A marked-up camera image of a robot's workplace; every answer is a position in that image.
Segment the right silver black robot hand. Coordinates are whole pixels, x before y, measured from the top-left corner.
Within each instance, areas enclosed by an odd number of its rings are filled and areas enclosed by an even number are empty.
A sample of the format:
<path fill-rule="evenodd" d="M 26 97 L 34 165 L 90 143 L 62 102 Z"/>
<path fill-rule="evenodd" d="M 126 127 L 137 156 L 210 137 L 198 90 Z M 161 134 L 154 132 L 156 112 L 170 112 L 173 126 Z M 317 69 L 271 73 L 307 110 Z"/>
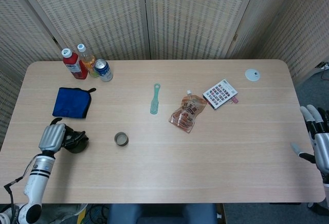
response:
<path fill-rule="evenodd" d="M 313 105 L 300 106 L 314 154 L 303 152 L 296 143 L 290 146 L 297 156 L 316 164 L 318 170 L 328 175 L 328 110 Z"/>

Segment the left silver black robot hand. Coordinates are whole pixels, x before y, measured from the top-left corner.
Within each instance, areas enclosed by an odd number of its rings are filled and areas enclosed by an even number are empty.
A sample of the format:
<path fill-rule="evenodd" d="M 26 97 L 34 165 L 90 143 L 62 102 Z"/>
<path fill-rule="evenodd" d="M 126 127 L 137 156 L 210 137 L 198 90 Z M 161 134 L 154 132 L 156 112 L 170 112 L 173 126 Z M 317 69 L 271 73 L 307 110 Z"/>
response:
<path fill-rule="evenodd" d="M 55 118 L 45 128 L 39 149 L 52 154 L 57 153 L 61 148 L 65 148 L 73 154 L 84 151 L 89 141 L 85 131 L 75 131 L 65 123 L 59 123 L 61 120 L 62 118 Z"/>

